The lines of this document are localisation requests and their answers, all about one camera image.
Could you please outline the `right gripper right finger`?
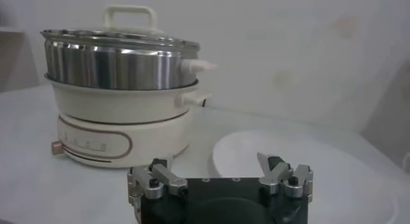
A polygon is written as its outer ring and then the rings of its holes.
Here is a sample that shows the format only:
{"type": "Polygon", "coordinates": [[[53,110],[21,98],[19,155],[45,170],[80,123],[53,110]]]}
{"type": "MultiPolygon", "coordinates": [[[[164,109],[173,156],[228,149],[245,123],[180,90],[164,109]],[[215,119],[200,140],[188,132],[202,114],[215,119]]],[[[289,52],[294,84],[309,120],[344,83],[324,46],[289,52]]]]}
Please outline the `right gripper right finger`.
{"type": "Polygon", "coordinates": [[[288,198],[307,198],[312,202],[313,170],[310,166],[300,164],[293,169],[281,157],[261,152],[257,153],[257,159],[263,172],[259,183],[269,195],[282,193],[288,198]]]}

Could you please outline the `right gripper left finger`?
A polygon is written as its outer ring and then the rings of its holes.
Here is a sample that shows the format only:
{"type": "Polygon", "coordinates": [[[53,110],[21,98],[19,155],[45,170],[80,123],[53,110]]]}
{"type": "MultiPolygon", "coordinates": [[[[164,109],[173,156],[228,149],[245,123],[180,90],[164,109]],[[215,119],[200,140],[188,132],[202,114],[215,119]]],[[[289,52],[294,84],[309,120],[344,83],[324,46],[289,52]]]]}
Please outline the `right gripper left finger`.
{"type": "Polygon", "coordinates": [[[141,199],[159,200],[166,195],[185,198],[188,180],[170,171],[171,158],[155,158],[148,166],[130,168],[127,175],[128,202],[140,206],[141,199]]]}

